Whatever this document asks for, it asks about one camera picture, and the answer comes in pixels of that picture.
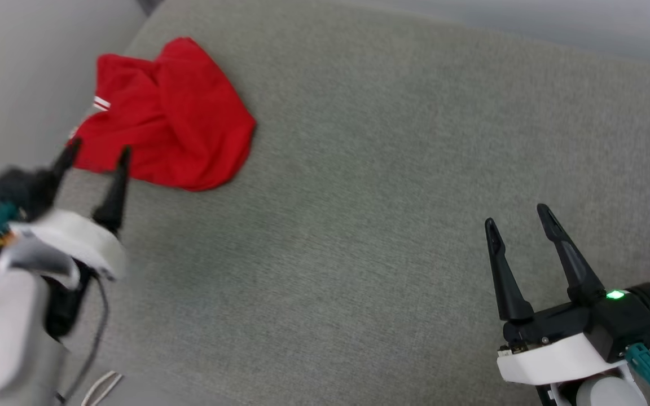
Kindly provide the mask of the light grey sofa backrest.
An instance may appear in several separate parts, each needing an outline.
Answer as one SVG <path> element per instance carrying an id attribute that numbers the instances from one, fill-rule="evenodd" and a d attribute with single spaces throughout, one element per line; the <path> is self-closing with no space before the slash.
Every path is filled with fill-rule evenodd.
<path id="1" fill-rule="evenodd" d="M 650 0 L 338 0 L 650 62 Z"/>

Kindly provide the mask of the grey fabric sofa seat cushion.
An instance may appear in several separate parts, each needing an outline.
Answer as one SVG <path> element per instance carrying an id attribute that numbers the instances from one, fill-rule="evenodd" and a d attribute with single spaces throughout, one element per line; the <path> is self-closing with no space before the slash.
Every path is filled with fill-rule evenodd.
<path id="1" fill-rule="evenodd" d="M 126 43 L 213 56 L 254 115 L 211 192 L 133 182 L 98 357 L 147 406 L 540 406 L 505 383 L 484 232 L 567 301 L 536 206 L 650 281 L 650 63 L 328 0 L 166 0 Z"/>

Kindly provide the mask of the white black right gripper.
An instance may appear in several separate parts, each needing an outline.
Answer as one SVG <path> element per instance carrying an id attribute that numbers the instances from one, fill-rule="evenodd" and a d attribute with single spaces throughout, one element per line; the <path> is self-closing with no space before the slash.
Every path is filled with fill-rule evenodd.
<path id="1" fill-rule="evenodd" d="M 506 245 L 493 218 L 485 235 L 499 319 L 506 344 L 498 351 L 501 378 L 522 385 L 542 386 L 575 381 L 622 364 L 625 351 L 640 342 L 622 316 L 608 321 L 603 283 L 567 231 L 545 204 L 537 205 L 545 236 L 554 244 L 565 274 L 570 301 L 534 312 L 523 297 L 506 258 Z"/>

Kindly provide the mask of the red and white basketball jersey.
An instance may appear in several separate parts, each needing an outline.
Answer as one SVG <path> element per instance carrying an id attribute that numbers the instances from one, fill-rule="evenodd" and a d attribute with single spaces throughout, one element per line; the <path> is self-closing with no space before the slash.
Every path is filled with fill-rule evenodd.
<path id="1" fill-rule="evenodd" d="M 245 164 L 256 119 L 217 63 L 192 38 L 176 38 L 152 61 L 104 54 L 93 106 L 75 131 L 75 167 L 111 172 L 130 147 L 131 177 L 201 192 Z"/>

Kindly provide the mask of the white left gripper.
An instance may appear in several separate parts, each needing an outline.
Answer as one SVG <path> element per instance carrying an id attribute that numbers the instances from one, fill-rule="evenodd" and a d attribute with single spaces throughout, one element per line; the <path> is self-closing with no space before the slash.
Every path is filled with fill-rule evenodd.
<path id="1" fill-rule="evenodd" d="M 38 172 L 40 201 L 54 203 L 81 146 L 82 139 L 75 137 L 48 169 Z M 65 288 L 76 288 L 84 280 L 84 271 L 77 265 L 81 263 L 108 280 L 123 279 L 128 259 L 114 234 L 119 233 L 124 222 L 130 159 L 131 147 L 127 145 L 104 199 L 93 210 L 93 221 L 73 211 L 51 210 L 33 223 L 8 224 L 15 239 L 0 252 L 0 275 L 28 271 L 54 279 Z"/>

